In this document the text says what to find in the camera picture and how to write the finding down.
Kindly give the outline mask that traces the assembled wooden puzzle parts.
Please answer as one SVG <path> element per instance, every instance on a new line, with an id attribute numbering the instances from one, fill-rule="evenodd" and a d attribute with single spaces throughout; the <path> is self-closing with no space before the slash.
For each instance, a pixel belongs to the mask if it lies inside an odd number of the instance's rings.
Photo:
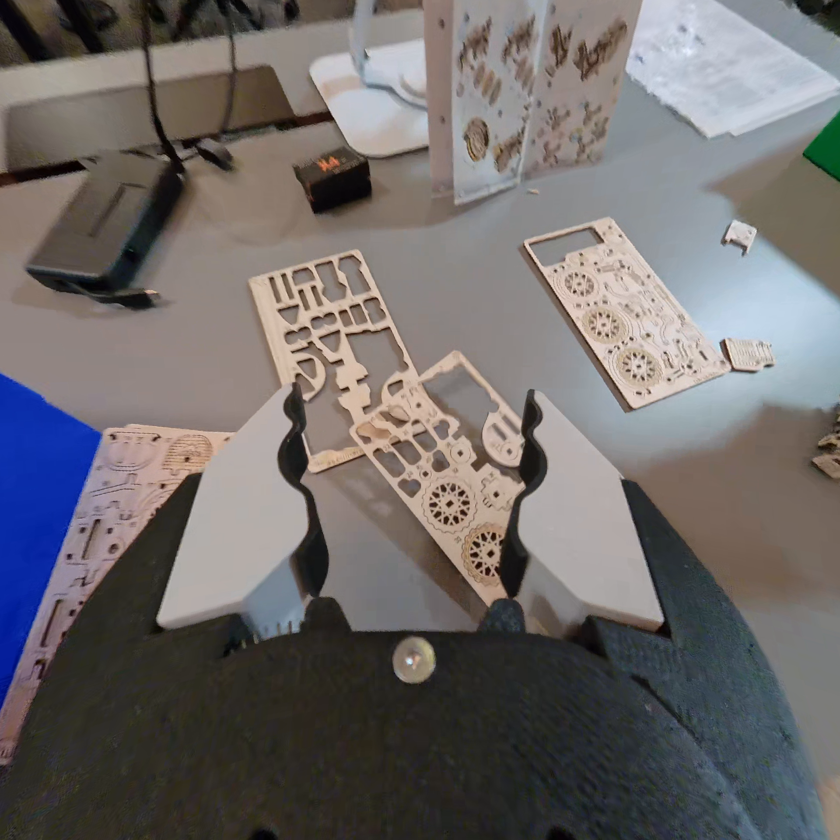
<path id="1" fill-rule="evenodd" d="M 811 464 L 834 482 L 839 482 L 839 405 L 836 406 L 831 430 L 820 438 Z"/>

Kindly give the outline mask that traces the wooden puzzle sheet with wheels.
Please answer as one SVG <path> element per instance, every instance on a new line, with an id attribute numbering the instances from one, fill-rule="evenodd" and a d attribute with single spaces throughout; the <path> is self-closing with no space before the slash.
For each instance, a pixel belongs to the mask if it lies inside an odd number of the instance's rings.
<path id="1" fill-rule="evenodd" d="M 535 247 L 589 230 L 595 243 L 545 264 Z M 532 263 L 631 410 L 732 368 L 611 217 L 523 241 Z"/>
<path id="2" fill-rule="evenodd" d="M 427 390 L 439 376 L 464 373 L 490 400 L 480 429 L 487 462 L 457 416 Z M 522 421 L 477 368 L 451 351 L 422 374 L 399 380 L 350 435 L 483 603 L 507 595 L 499 567 L 519 478 Z"/>

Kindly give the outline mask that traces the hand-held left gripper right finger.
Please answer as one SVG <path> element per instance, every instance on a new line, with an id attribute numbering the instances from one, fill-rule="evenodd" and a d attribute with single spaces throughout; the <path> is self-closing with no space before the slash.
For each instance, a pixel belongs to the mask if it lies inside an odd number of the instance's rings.
<path id="1" fill-rule="evenodd" d="M 665 615 L 619 470 L 531 389 L 499 576 L 526 630 L 572 637 L 589 617 L 656 632 Z"/>

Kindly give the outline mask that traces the blue sheet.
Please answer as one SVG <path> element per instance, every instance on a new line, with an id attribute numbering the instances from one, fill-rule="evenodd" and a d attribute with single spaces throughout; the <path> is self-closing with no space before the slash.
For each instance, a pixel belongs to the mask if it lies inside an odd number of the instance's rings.
<path id="1" fill-rule="evenodd" d="M 1 701 L 5 701 L 101 433 L 1 376 Z"/>

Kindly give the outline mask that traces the white stand base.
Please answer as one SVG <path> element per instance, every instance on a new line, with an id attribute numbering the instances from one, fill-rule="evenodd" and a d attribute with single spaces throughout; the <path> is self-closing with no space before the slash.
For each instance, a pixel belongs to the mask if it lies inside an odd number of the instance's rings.
<path id="1" fill-rule="evenodd" d="M 369 48 L 375 2 L 357 1 L 349 49 L 314 60 L 309 76 L 356 153 L 384 159 L 428 147 L 422 38 Z"/>

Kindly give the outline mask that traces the small slatted wooden puzzle piece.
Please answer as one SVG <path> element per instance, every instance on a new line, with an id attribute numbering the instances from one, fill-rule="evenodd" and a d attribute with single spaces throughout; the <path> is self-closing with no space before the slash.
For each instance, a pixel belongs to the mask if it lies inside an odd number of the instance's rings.
<path id="1" fill-rule="evenodd" d="M 721 351 L 734 372 L 758 373 L 776 365 L 772 344 L 756 339 L 724 338 Z"/>

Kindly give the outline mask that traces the dark flat laptop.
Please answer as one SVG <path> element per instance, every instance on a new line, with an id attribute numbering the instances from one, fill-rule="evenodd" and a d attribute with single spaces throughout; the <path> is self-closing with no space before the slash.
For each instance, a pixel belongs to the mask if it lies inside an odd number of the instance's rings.
<path id="1" fill-rule="evenodd" d="M 228 74 L 215 72 L 156 83 L 163 128 L 170 140 L 198 140 L 222 126 Z M 269 66 L 238 70 L 228 121 L 233 131 L 292 119 L 294 111 Z M 20 104 L 5 122 L 5 167 L 23 172 L 157 145 L 145 86 L 94 91 Z"/>

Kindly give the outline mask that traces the green box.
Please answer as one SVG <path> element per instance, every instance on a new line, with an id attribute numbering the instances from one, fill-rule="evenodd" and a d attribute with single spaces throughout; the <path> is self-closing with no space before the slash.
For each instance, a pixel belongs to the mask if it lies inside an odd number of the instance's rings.
<path id="1" fill-rule="evenodd" d="M 805 147 L 802 157 L 839 182 L 839 124 L 840 113 Z"/>

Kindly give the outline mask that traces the black power bank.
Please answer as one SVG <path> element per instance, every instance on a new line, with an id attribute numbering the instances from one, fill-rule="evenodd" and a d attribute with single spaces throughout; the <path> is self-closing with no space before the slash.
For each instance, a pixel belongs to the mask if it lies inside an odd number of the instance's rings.
<path id="1" fill-rule="evenodd" d="M 26 264 L 53 291 L 134 311 L 154 308 L 158 294 L 133 285 L 182 196 L 179 159 L 108 150 Z"/>

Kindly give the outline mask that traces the wooden puzzle sheet with slots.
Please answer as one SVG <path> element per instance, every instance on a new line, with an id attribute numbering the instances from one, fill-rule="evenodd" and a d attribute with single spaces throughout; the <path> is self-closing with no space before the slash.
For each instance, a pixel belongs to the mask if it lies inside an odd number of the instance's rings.
<path id="1" fill-rule="evenodd" d="M 132 424 L 101 436 L 1 713 L 1 764 L 20 733 L 58 647 L 83 606 L 183 480 L 234 433 Z"/>

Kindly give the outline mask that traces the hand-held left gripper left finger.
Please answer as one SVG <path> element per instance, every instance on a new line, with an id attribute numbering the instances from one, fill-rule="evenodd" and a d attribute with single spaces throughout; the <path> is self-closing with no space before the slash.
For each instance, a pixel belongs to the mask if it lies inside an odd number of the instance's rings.
<path id="1" fill-rule="evenodd" d="M 301 630 L 329 571 L 299 385 L 285 385 L 204 468 L 156 622 L 239 616 L 255 636 Z"/>

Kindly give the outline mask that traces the empty wooden puzzle sheet frame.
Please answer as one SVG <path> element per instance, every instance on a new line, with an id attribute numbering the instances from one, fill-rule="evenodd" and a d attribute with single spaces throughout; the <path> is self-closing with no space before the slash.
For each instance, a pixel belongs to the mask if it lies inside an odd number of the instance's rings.
<path id="1" fill-rule="evenodd" d="M 373 274 L 357 249 L 248 279 L 259 324 L 281 385 L 299 384 L 304 401 L 320 395 L 332 374 L 350 427 L 417 372 Z M 373 395 L 370 373 L 351 340 L 384 335 L 399 365 Z"/>

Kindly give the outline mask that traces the printed instruction booklet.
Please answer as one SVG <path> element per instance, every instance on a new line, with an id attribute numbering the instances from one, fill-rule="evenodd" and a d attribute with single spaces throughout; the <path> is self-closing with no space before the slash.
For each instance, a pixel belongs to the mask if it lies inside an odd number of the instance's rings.
<path id="1" fill-rule="evenodd" d="M 425 2 L 433 194 L 463 206 L 599 162 L 642 6 Z"/>

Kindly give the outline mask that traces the grey desk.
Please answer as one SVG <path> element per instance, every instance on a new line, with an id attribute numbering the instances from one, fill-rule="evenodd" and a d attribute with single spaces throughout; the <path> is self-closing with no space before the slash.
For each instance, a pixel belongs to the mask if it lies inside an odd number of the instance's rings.
<path id="1" fill-rule="evenodd" d="M 373 161 L 373 197 L 310 211 L 291 165 L 327 122 L 234 145 L 190 192 L 126 312 L 40 286 L 25 262 L 81 172 L 2 188 L 2 372 L 85 423 L 235 431 L 277 388 L 248 289 L 358 249 L 418 370 L 459 350 L 516 411 L 543 391 L 637 481 L 749 621 L 819 780 L 838 775 L 838 484 L 811 465 L 838 398 L 838 184 L 802 159 L 838 99 L 706 140 L 627 81 L 594 167 L 466 209 L 434 200 L 427 154 Z M 613 217 L 708 338 L 769 341 L 774 367 L 626 412 L 522 249 Z M 733 219 L 748 255 L 721 245 Z"/>

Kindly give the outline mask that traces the small black box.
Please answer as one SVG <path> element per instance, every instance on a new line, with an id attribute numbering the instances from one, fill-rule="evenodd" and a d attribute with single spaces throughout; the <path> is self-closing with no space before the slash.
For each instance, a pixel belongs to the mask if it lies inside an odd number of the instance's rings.
<path id="1" fill-rule="evenodd" d="M 292 171 L 316 215 L 372 195 L 368 158 L 346 145 L 294 164 Z"/>

